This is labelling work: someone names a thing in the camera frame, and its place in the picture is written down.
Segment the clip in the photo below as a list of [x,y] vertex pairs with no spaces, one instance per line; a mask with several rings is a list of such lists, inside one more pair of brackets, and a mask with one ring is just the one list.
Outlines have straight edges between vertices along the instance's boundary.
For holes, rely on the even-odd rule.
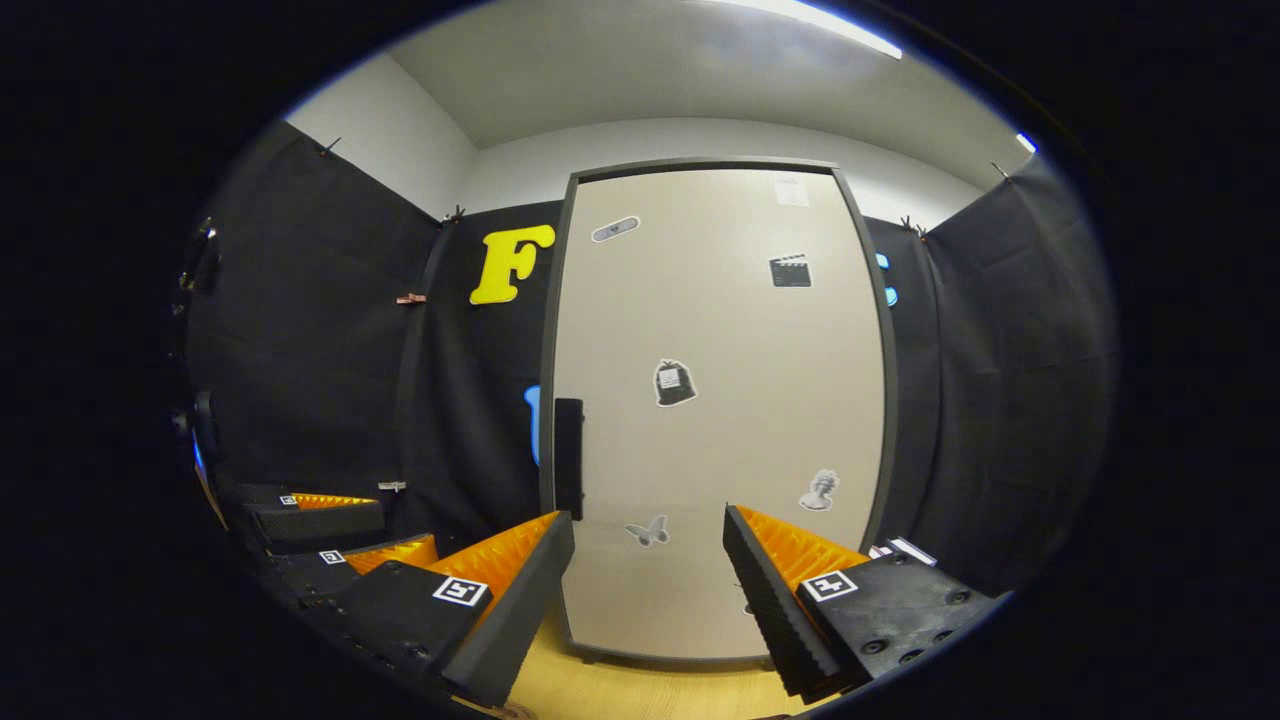
[[330,150],[333,150],[333,146],[334,146],[334,145],[338,145],[338,140],[335,140],[335,141],[330,142],[330,143],[329,143],[329,147],[325,147],[324,150],[321,150],[321,151],[320,151],[320,156],[321,156],[321,158],[324,158],[325,155],[328,155],[328,154],[329,154],[329,151],[330,151]]

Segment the black fabric backdrop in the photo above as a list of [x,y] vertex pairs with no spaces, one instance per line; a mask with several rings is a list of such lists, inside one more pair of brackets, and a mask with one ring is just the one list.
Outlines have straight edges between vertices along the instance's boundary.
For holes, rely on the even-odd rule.
[[438,229],[320,150],[278,123],[211,201],[221,263],[192,299],[187,366],[212,391],[224,478],[376,497],[399,475],[392,407],[408,315],[396,297]]
[[[539,383],[550,264],[472,305],[484,238],[559,223],[562,202],[445,229],[280,123],[209,214],[223,256],[193,301],[192,382],[212,388],[225,466],[248,482],[380,495],[393,536],[442,552],[539,512],[524,400]],[[883,541],[906,536],[988,593],[1028,579],[1088,488],[1114,393],[1103,264],[1038,159],[922,241],[868,218],[890,260],[899,364]],[[406,292],[428,297],[402,306]],[[406,491],[379,493],[401,479]]]
[[1105,451],[1119,372],[1112,287],[1039,155],[928,233],[942,351],[937,459],[911,538],[987,593],[1066,538]]

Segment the butterfly sticker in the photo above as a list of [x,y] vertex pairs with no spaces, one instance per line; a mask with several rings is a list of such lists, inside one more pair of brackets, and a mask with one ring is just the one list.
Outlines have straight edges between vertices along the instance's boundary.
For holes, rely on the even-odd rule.
[[671,539],[671,533],[667,532],[666,515],[654,516],[654,519],[649,521],[648,528],[643,528],[640,525],[622,525],[622,527],[628,533],[631,533],[632,537],[636,538],[636,542],[640,543],[640,547],[652,547],[654,541],[666,543],[667,541]]

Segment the white door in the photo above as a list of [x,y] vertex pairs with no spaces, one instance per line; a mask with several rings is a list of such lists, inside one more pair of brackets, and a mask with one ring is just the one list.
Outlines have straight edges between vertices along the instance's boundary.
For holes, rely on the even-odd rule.
[[[883,300],[840,186],[764,169],[586,182],[558,242],[553,392],[586,418],[573,642],[765,656],[724,503],[856,548],[881,469]],[[637,530],[658,516],[669,537]]]

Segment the white wall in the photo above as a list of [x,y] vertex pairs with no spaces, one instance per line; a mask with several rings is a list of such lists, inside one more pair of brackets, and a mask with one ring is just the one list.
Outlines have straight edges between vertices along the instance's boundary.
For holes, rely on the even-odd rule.
[[863,215],[937,227],[983,191],[904,155],[824,132],[712,118],[582,126],[481,150],[457,193],[468,213],[564,197],[570,173],[696,155],[769,155],[836,163]]
[[287,118],[335,155],[435,219],[453,211],[476,146],[453,118],[380,54],[312,95]]

